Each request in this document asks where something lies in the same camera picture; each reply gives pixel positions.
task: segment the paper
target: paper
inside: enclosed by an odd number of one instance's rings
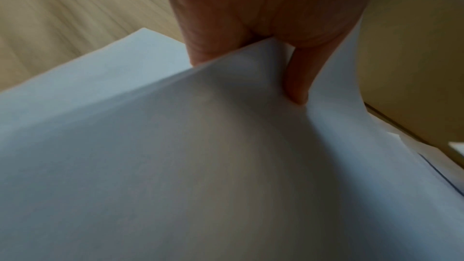
[[[358,31],[306,108],[282,93],[290,52],[269,39],[1,117],[0,260],[462,260],[464,199],[369,117]]]

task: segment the black strip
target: black strip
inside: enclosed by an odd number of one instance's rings
[[[444,176],[436,167],[434,167],[433,164],[430,163],[430,161],[427,160],[427,158],[425,158],[421,153],[417,153],[419,154],[422,158],[424,158],[424,160],[433,168],[435,169],[435,171],[441,175],[442,178],[444,178],[446,180],[446,182],[448,182],[455,190],[456,192],[458,192],[461,196],[464,197],[464,193],[461,192],[461,190],[459,190],[449,179],[446,178],[446,176]]]

